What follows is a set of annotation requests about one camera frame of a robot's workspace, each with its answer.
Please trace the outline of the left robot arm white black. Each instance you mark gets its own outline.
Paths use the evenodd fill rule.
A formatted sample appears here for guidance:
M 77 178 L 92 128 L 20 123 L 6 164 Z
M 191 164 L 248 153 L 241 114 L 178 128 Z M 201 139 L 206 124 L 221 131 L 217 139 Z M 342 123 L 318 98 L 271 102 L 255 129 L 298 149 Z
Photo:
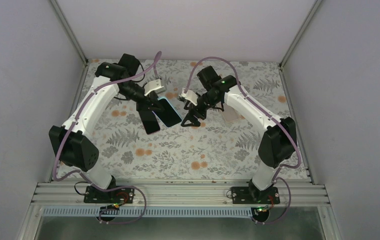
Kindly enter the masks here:
M 61 126 L 52 126 L 49 138 L 55 154 L 52 179 L 63 181 L 68 176 L 79 174 L 97 196 L 106 203 L 116 198 L 119 187 L 115 178 L 99 163 L 100 152 L 91 142 L 91 135 L 106 107 L 117 94 L 122 94 L 137 103 L 143 110 L 152 113 L 163 108 L 157 100 L 156 90 L 160 79 L 150 83 L 153 87 L 140 86 L 136 78 L 150 70 L 154 72 L 162 52 L 158 51 L 151 65 L 138 71 L 140 61 L 133 55 L 123 54 L 117 63 L 103 62 L 96 71 L 87 94 L 76 110 Z

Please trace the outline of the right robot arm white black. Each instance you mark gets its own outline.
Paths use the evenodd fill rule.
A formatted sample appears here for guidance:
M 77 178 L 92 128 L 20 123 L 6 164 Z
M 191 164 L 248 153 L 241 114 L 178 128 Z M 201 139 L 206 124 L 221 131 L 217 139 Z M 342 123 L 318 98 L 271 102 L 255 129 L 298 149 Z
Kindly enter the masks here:
M 265 109 L 248 94 L 237 75 L 220 77 L 212 66 L 208 66 L 197 77 L 206 92 L 198 94 L 188 88 L 182 90 L 179 100 L 185 103 L 187 114 L 181 125 L 199 127 L 200 120 L 206 119 L 209 109 L 223 110 L 223 106 L 218 104 L 226 104 L 258 128 L 263 133 L 258 148 L 260 163 L 248 183 L 248 195 L 252 202 L 262 203 L 271 195 L 280 170 L 288 167 L 284 161 L 298 149 L 295 121 L 291 117 L 281 118 Z

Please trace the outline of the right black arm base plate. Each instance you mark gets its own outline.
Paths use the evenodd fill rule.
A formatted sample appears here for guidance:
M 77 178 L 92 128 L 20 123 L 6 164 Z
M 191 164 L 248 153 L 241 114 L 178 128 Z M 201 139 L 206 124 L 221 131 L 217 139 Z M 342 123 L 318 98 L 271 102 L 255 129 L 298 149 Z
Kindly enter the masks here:
M 262 193 L 252 194 L 252 191 L 248 186 L 233 186 L 226 193 L 226 197 L 232 200 L 236 205 L 249 205 L 249 204 L 264 204 L 264 205 L 276 205 L 281 202 L 278 188 L 269 187 Z

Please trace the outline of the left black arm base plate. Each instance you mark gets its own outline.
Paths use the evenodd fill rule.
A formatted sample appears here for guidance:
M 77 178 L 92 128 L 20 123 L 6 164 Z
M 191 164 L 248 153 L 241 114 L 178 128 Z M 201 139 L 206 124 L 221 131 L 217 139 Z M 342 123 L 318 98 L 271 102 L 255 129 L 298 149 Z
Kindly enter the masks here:
M 122 187 L 114 191 L 101 191 L 93 186 L 86 188 L 83 202 L 86 204 L 132 204 L 135 190 L 128 187 Z

